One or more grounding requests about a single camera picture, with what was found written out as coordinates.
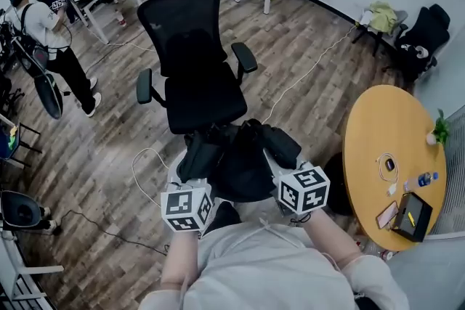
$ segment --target black and white cube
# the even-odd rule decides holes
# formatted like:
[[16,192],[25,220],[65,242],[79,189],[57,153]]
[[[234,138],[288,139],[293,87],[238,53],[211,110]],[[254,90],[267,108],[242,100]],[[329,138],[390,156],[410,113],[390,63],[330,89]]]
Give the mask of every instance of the black and white cube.
[[161,193],[161,215],[175,232],[203,231],[211,207],[204,187]]
[[278,199],[302,215],[326,205],[330,183],[321,167],[295,171],[279,177]]

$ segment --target chair headrest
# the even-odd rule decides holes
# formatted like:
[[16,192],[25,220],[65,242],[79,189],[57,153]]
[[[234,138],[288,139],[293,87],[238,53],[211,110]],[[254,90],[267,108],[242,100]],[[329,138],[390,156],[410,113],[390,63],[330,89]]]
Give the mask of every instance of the chair headrest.
[[438,4],[433,4],[429,11],[431,12],[432,16],[441,24],[444,29],[449,29],[450,25],[450,17],[447,12]]

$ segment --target white shirt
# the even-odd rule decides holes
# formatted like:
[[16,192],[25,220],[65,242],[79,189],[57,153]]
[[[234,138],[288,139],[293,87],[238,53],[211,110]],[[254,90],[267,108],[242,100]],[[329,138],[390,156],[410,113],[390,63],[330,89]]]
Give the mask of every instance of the white shirt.
[[301,228],[238,224],[199,243],[200,276],[183,294],[160,290],[139,310],[355,310],[364,293],[381,310],[408,310],[389,267],[362,256],[342,271],[312,247]]
[[[21,15],[25,6],[21,9],[13,9],[9,14],[9,21],[21,30]],[[69,47],[69,43],[61,35],[52,31],[60,18],[45,3],[33,3],[24,19],[25,32],[32,36],[43,46],[49,47],[49,60],[57,58],[57,49],[63,51]]]

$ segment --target baseboard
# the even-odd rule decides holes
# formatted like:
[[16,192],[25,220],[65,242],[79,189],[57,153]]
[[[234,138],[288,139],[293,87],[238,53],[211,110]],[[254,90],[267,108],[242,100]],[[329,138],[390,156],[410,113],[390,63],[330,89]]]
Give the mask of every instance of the baseboard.
[[[323,3],[321,0],[308,0],[308,1],[311,1],[312,3],[315,3],[317,5],[319,5],[320,7],[324,8],[324,9],[327,9],[329,12],[332,12],[334,13],[335,15],[337,16],[340,16],[340,18],[344,18],[347,22],[350,22],[352,23],[353,25],[356,25],[357,24],[357,21],[354,20],[353,18],[349,17],[348,15],[342,13],[341,11],[337,10],[336,8],[333,8],[332,6],[330,5],[327,5],[326,3]],[[368,32],[368,34],[370,34],[372,37],[375,37],[376,35],[372,32]],[[389,53],[393,53],[393,52],[396,52],[396,48],[389,44],[387,41],[385,41],[384,39],[381,40],[381,44],[387,48],[387,50],[389,51]]]

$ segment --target round yellow table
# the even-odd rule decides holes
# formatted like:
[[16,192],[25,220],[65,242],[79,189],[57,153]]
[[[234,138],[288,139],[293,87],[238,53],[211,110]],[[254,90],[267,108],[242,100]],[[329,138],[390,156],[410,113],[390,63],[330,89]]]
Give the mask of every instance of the round yellow table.
[[[403,183],[424,172],[438,172],[439,179],[416,193],[433,208],[428,232],[437,220],[445,195],[446,168],[441,144],[430,146],[426,135],[434,123],[420,102],[394,86],[374,86],[356,101],[344,137],[344,175],[347,192],[363,231],[387,250],[407,250],[415,243],[395,232],[379,229],[376,217],[394,200],[400,204]],[[392,184],[379,176],[376,159],[394,156],[399,168],[397,191],[387,195]],[[383,175],[393,179],[381,161]]]

